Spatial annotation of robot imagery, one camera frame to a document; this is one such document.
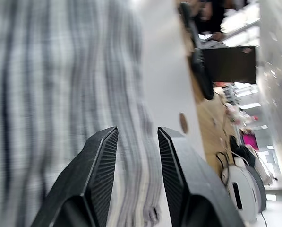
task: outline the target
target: striped fabric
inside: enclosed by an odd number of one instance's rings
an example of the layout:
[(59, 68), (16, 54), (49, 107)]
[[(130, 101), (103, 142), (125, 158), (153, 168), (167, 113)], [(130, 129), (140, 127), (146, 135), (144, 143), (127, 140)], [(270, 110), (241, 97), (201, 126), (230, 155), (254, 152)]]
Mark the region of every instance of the striped fabric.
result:
[(140, 25), (121, 0), (0, 0), (0, 227), (29, 226), (98, 130), (119, 127), (109, 227), (159, 221)]

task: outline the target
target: white wall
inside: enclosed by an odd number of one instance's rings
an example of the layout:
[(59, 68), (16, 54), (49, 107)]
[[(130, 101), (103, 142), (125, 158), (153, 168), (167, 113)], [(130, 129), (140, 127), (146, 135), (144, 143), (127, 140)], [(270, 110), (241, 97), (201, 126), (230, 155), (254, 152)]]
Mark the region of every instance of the white wall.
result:
[(190, 145), (205, 159), (185, 47), (174, 0), (133, 0), (143, 22), (145, 99), (156, 126), (182, 129), (187, 118)]

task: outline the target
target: white device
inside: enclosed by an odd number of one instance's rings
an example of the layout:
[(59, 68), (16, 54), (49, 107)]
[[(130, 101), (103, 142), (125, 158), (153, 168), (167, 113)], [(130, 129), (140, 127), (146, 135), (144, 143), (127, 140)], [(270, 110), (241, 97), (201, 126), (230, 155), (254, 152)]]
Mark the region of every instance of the white device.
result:
[(229, 194), (242, 219), (255, 222), (261, 210), (261, 194), (252, 174), (242, 164), (231, 165), (223, 170), (222, 180), (224, 182), (228, 180)]

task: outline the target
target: display screen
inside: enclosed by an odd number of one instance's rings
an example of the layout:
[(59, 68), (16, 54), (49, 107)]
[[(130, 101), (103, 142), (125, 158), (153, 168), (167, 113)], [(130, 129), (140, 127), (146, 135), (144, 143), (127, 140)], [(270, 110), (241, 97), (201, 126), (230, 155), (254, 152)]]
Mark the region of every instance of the display screen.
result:
[(255, 135), (243, 135), (244, 144), (251, 145), (255, 150), (258, 150)]

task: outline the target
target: person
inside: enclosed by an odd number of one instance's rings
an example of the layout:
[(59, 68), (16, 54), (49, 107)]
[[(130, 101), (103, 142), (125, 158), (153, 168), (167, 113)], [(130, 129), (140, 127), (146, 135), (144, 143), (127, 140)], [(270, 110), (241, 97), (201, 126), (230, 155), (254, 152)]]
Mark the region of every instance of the person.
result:
[(0, 227), (27, 227), (97, 131), (119, 127), (107, 226), (154, 226), (162, 169), (140, 23), (121, 0), (0, 0)]
[(201, 0), (202, 8), (194, 16), (199, 34), (211, 32), (216, 41), (222, 39), (221, 24), (224, 19), (224, 0)]

